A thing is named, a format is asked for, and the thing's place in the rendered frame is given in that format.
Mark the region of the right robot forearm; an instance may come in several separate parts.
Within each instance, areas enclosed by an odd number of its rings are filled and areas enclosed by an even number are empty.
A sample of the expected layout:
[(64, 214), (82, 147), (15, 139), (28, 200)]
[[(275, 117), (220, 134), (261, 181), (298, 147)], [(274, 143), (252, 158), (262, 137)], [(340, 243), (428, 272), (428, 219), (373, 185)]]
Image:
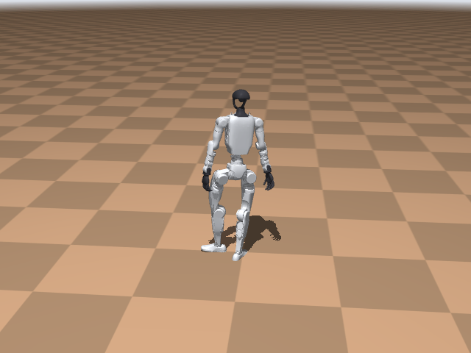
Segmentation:
[(264, 171), (267, 171), (267, 165), (270, 165), (267, 154), (268, 154), (267, 147), (265, 149), (261, 149), (259, 151), (259, 155), (260, 155), (260, 158), (261, 158), (261, 165), (262, 165)]

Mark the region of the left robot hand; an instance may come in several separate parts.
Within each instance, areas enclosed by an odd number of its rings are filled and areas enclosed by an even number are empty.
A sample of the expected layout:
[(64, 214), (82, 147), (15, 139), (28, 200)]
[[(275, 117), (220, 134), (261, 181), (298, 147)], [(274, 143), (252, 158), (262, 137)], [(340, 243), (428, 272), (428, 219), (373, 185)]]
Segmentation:
[(204, 176), (202, 178), (202, 184), (203, 184), (203, 188), (206, 190), (206, 191), (212, 191), (210, 188), (209, 188), (209, 175), (210, 175), (210, 172), (211, 172), (211, 169), (208, 168), (207, 169), (207, 173), (203, 172)]

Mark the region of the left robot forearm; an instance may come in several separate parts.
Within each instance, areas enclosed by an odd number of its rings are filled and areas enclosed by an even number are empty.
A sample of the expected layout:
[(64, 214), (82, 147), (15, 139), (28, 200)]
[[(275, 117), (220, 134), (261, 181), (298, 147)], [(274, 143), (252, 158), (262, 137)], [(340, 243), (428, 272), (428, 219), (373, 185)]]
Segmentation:
[(203, 167), (203, 171), (207, 173), (207, 169), (210, 168), (212, 170), (212, 165), (213, 165), (213, 159), (216, 156), (216, 152), (213, 151), (213, 141), (208, 142), (208, 150), (207, 150), (207, 156), (205, 158), (205, 165)]

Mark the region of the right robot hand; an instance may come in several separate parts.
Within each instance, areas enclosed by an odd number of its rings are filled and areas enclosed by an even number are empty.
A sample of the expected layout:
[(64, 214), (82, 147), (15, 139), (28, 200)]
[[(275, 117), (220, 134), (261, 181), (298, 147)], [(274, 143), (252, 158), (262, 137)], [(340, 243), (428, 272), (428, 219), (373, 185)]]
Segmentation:
[(266, 174), (266, 179), (263, 185), (265, 185), (267, 182), (267, 187), (265, 190), (271, 190), (275, 186), (271, 171), (272, 170), (271, 170), (270, 165), (267, 165), (267, 171), (263, 171)]

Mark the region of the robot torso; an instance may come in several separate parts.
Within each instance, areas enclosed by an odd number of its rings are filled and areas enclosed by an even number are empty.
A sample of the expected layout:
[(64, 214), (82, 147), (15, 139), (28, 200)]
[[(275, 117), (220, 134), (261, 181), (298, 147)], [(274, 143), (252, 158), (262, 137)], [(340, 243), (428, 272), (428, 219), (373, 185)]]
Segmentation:
[[(232, 113), (232, 112), (231, 112)], [(230, 117), (228, 125), (224, 128), (224, 142), (227, 147), (227, 152), (231, 155), (231, 163), (227, 164), (227, 168), (230, 171), (230, 177), (228, 179), (240, 180), (245, 179), (247, 166), (243, 164), (243, 158), (241, 155), (248, 154), (254, 135), (255, 119), (252, 115), (248, 117), (238, 117), (227, 115)]]

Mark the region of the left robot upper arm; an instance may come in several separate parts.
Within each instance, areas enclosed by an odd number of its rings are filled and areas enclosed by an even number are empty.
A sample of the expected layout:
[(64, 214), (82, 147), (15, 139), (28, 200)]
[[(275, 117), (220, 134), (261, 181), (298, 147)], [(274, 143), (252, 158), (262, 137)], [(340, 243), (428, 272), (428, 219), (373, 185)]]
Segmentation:
[(230, 117), (228, 116), (222, 116), (216, 119), (215, 128), (213, 131), (213, 140), (210, 140), (213, 141), (213, 150), (217, 150), (219, 148), (219, 142), (224, 131), (223, 129), (228, 125), (229, 119)]

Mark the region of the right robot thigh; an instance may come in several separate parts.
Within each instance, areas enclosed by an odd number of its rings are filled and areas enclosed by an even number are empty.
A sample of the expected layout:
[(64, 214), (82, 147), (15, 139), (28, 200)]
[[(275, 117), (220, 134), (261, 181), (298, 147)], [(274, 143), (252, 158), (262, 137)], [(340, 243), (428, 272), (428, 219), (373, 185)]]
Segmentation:
[(256, 181), (256, 175), (253, 171), (247, 169), (245, 179), (241, 179), (241, 209), (236, 213), (237, 219), (243, 221), (245, 211), (251, 210), (252, 200), (255, 192), (254, 182)]

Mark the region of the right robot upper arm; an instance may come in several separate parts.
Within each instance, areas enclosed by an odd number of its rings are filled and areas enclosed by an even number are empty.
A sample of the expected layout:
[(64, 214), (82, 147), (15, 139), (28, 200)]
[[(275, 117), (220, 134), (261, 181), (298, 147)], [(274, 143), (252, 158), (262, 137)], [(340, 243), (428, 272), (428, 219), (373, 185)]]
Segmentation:
[(263, 120), (258, 117), (254, 117), (254, 119), (255, 119), (255, 135), (258, 140), (255, 143), (256, 149), (258, 150), (265, 149), (266, 144), (264, 142)]

